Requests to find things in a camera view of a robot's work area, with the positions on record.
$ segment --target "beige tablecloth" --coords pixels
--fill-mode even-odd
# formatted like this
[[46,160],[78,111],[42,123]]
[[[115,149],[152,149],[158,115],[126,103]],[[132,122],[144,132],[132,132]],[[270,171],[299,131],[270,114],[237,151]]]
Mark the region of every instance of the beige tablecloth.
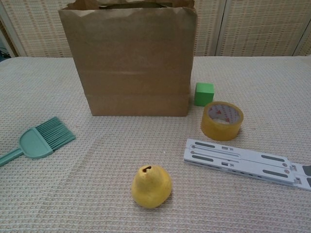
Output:
[[[2,232],[311,232],[311,192],[192,166],[187,138],[211,141],[193,105],[196,82],[244,112],[239,136],[223,144],[311,164],[311,58],[196,57],[187,117],[92,116],[71,58],[0,63],[0,154],[29,127],[58,116],[77,139],[40,160],[0,167]],[[158,164],[172,196],[135,204],[136,170]]]

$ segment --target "green cube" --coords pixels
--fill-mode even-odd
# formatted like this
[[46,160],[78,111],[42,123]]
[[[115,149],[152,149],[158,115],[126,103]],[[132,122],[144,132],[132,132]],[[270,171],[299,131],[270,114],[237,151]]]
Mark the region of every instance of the green cube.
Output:
[[194,105],[206,106],[214,98],[214,84],[197,83],[195,87]]

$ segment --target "yellow pear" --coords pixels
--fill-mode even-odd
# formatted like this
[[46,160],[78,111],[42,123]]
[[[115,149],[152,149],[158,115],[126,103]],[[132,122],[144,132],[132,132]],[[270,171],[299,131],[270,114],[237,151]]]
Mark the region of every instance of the yellow pear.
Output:
[[142,166],[132,183],[132,196],[145,208],[156,208],[171,194],[172,180],[167,171],[157,165]]

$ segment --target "pear spot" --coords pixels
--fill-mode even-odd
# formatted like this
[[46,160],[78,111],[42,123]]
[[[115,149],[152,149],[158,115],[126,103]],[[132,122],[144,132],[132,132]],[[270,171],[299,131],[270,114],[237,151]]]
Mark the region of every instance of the pear spot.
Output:
[[148,166],[148,167],[144,168],[142,171],[143,172],[147,172],[147,169],[151,169],[151,166]]

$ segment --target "paper bag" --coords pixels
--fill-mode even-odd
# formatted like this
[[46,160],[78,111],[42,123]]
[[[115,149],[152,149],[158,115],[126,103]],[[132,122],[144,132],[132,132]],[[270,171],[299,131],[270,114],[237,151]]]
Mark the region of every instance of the paper bag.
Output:
[[59,10],[94,116],[186,116],[192,0],[77,0]]

